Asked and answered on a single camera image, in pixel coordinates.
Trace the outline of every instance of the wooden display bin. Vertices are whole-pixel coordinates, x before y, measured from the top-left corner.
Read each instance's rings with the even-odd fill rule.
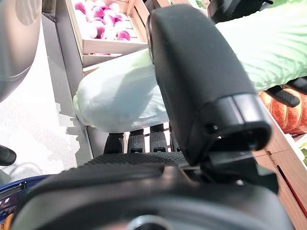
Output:
[[[274,171],[278,177],[279,199],[296,230],[307,229],[307,170],[272,119],[272,138],[267,147],[254,152],[261,166]]]
[[[131,40],[129,42],[88,39],[82,37],[77,24],[72,1],[65,0],[83,67],[108,61],[147,47],[145,25],[149,12],[143,1],[105,0],[104,2],[107,5],[113,2],[118,3],[120,12],[127,15],[128,19],[125,23],[126,30],[131,35]]]

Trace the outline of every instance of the pumpkin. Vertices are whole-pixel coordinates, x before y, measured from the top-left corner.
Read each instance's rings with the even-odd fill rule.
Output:
[[[300,104],[294,108],[288,107],[265,92],[260,92],[259,97],[284,133],[307,133],[307,95],[291,89],[284,90],[299,98]]]

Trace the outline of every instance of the black plastic part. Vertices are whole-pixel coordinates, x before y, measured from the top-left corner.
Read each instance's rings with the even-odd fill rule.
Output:
[[[178,165],[180,167],[189,165],[183,154],[180,152],[149,152],[101,155],[86,164],[163,164]]]
[[[286,87],[307,94],[307,80],[305,78],[291,80],[287,82]]]
[[[0,145],[0,166],[12,165],[16,161],[16,158],[17,155],[13,150]]]
[[[181,151],[180,146],[178,145],[178,142],[176,140],[175,134],[171,126],[169,126],[169,138],[170,138],[171,151],[180,152]]]
[[[154,223],[146,223],[139,227],[137,227],[135,230],[167,230],[167,228]]]
[[[124,152],[124,134],[110,133],[106,139],[104,154],[115,154]]]
[[[168,152],[163,124],[150,127],[150,152]]]
[[[283,88],[279,85],[269,88],[265,92],[278,102],[283,103],[289,107],[296,107],[300,103],[300,100],[297,97],[283,90]]]
[[[242,18],[259,11],[264,2],[270,0],[212,0],[208,5],[208,16],[215,23]]]
[[[260,185],[278,194],[277,176],[258,165],[251,152],[216,152],[210,154],[201,170],[216,183],[229,184],[238,180]]]
[[[163,170],[159,166],[139,166],[134,171],[125,166],[119,169],[125,179],[110,183],[108,178],[118,172],[118,167],[112,171],[112,166],[106,167],[107,173],[92,173],[91,167],[44,180],[15,213],[10,229],[88,230],[129,222],[142,215],[159,215],[177,230],[293,230],[278,197],[265,188],[190,184],[183,171],[174,166]],[[93,180],[98,175],[101,179]],[[76,186],[74,180],[79,176],[85,184]]]
[[[191,6],[173,5],[153,10],[147,31],[166,111],[190,164],[200,163],[219,137],[234,140],[238,133],[250,133],[255,138],[232,150],[259,150],[268,143],[271,126],[261,102],[208,18]]]
[[[127,153],[145,153],[144,130],[130,132]]]

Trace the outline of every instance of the black plastic grip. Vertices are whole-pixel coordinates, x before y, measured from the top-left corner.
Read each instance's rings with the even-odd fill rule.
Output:
[[[275,85],[265,91],[272,98],[289,107],[296,107],[299,104],[299,99],[291,93],[283,90],[280,85]]]
[[[267,144],[271,127],[256,92],[208,18],[188,5],[156,9],[148,20],[147,34],[170,124],[189,163],[199,163],[220,137],[231,140],[239,132],[249,133],[248,139],[254,140],[233,150],[258,150]],[[234,98],[239,95],[244,95],[242,102],[252,104],[244,103],[242,108]],[[219,101],[226,97],[233,103],[220,107]],[[255,113],[248,113],[252,121],[245,113],[249,108]]]

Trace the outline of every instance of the crate of onions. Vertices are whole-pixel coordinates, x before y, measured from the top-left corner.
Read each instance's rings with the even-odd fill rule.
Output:
[[[142,0],[66,0],[83,67],[147,47]]]

